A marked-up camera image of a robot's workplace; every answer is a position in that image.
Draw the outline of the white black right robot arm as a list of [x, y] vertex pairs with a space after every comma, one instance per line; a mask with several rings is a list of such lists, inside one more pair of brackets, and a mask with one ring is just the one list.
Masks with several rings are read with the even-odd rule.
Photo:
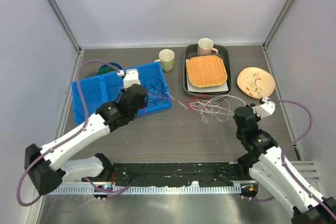
[[276, 140], [258, 126], [274, 113], [275, 104], [246, 105], [234, 111], [236, 137], [247, 154], [238, 159], [237, 173], [265, 187], [287, 210], [292, 223], [335, 223], [335, 199], [325, 197], [295, 169]]

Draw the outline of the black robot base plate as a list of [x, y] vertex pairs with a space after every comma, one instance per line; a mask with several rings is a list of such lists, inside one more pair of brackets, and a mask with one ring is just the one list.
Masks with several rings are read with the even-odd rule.
[[237, 163], [114, 163], [107, 176], [91, 177], [97, 182], [115, 182], [117, 186], [188, 187], [198, 182], [200, 187], [230, 186], [233, 182], [253, 179]]

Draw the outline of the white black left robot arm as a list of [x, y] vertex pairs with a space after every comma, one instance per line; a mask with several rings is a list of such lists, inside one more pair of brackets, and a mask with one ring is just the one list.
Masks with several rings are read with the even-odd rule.
[[112, 164], [97, 153], [86, 159], [70, 158], [93, 141], [110, 134], [137, 118], [148, 103], [146, 87], [133, 84], [126, 88], [118, 101], [104, 103], [86, 121], [64, 136], [38, 147], [25, 149], [25, 175], [28, 175], [39, 195], [54, 191], [63, 182], [92, 177], [105, 182], [112, 174]]

